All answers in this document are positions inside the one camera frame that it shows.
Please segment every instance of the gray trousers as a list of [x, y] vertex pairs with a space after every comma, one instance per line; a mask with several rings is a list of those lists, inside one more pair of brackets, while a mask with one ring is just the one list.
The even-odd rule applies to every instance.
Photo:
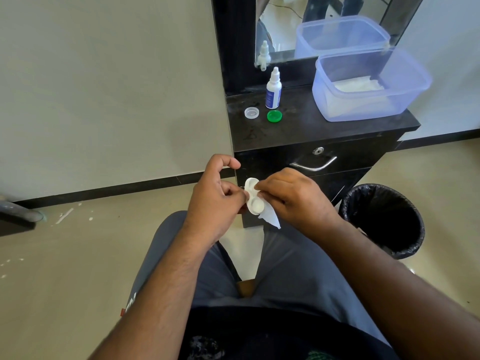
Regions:
[[[135, 300], [170, 246], [186, 214], [172, 213], [155, 232], [133, 283], [129, 303]], [[192, 308], [249, 306], [327, 314], [387, 343], [328, 255], [288, 223], [281, 221], [280, 225], [281, 229], [269, 224], [263, 227], [263, 248], [252, 297], [240, 297], [236, 278], [219, 247], [214, 245], [200, 265]]]

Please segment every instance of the white wall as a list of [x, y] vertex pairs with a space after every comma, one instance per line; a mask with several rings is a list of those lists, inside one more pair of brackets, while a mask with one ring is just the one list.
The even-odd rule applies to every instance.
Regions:
[[480, 128], [480, 0], [423, 0], [398, 45], [433, 77], [409, 107], [422, 127], [401, 140]]
[[186, 174], [218, 152], [211, 0], [0, 0], [0, 194]]

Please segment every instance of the countertop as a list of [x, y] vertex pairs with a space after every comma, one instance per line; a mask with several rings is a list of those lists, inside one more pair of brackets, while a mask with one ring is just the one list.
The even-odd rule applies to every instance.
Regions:
[[[228, 120], [233, 151], [270, 148], [340, 138], [367, 138], [403, 130], [415, 131], [420, 126], [409, 110], [402, 114], [369, 120], [329, 122], [320, 113], [312, 95], [311, 86], [282, 90], [280, 110], [282, 120], [267, 120], [269, 109], [265, 106], [265, 92], [227, 96]], [[244, 110], [254, 106], [260, 110], [255, 119], [248, 119]]]

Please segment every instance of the floor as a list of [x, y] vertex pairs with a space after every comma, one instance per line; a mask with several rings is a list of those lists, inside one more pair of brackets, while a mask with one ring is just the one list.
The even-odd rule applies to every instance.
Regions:
[[[302, 23], [303, 12], [308, 0], [270, 0], [260, 20], [272, 37], [276, 52], [295, 49], [296, 29]], [[360, 15], [380, 23], [390, 0], [363, 0]], [[328, 6], [327, 18], [339, 17], [332, 6]]]
[[[388, 153], [361, 180], [393, 187], [417, 206], [426, 237], [405, 264], [476, 315], [479, 176], [474, 139]], [[118, 321], [158, 225], [187, 208], [192, 188], [46, 207], [47, 221], [34, 231], [0, 237], [2, 358], [85, 359]], [[221, 239], [243, 279], [255, 276], [262, 240], [240, 217]]]

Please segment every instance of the trash can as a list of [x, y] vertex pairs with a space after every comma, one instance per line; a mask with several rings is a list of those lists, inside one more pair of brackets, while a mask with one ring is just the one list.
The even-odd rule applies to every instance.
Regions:
[[394, 259], [415, 254], [425, 237], [422, 217], [396, 190], [381, 184], [361, 184], [349, 191], [338, 213]]

